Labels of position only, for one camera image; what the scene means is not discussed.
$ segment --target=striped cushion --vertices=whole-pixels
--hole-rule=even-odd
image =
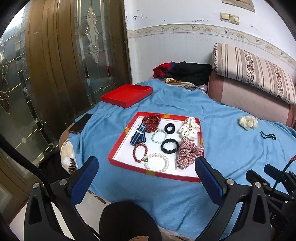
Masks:
[[[288,104],[296,104],[295,88],[290,75],[274,63],[246,50],[216,43],[213,68],[218,75],[257,87]]]

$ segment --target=smartphone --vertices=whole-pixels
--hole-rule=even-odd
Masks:
[[[83,128],[85,127],[88,120],[91,118],[93,114],[85,114],[83,117],[80,118],[70,129],[69,132],[73,134],[77,134],[82,132]]]

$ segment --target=metal bolt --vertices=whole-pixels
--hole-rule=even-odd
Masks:
[[[67,180],[66,179],[62,179],[59,182],[60,185],[65,185],[66,183],[67,183]]]
[[[33,188],[36,189],[36,188],[38,188],[38,187],[39,187],[39,183],[34,183],[34,184],[33,184]]]
[[[228,183],[229,185],[233,185],[233,184],[234,184],[234,181],[233,181],[232,179],[227,179],[227,183]]]
[[[258,187],[258,188],[260,188],[261,187],[261,183],[255,182],[255,186]]]

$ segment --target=wallpaper border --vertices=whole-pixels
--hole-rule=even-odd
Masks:
[[[281,58],[288,65],[296,70],[296,60],[289,56],[284,51],[280,50],[278,47],[273,44],[255,37],[253,35],[241,32],[239,30],[234,30],[231,28],[206,25],[206,24],[167,24],[159,25],[147,28],[141,28],[136,30],[128,30],[128,38],[137,38],[143,36],[149,36],[154,34],[167,34],[167,33],[196,33],[196,34],[209,34],[216,36],[223,36],[229,39],[234,39],[236,41],[244,42],[257,46],[274,56]]]

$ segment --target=black hair tie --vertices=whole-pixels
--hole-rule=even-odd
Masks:
[[[168,134],[173,134],[175,132],[175,125],[173,123],[169,123],[165,125],[165,132]]]
[[[263,139],[268,139],[268,138],[271,138],[272,140],[276,140],[276,136],[274,134],[269,134],[269,135],[266,135],[264,132],[260,132],[261,136]]]
[[[167,150],[165,149],[163,146],[164,144],[166,143],[169,143],[169,142],[172,142],[172,143],[175,143],[176,144],[176,148],[173,149],[173,150]],[[179,143],[174,140],[174,139],[166,139],[165,141],[163,141],[163,143],[161,144],[160,146],[161,150],[165,153],[165,154],[173,154],[173,153],[176,153],[178,150],[179,150]]]

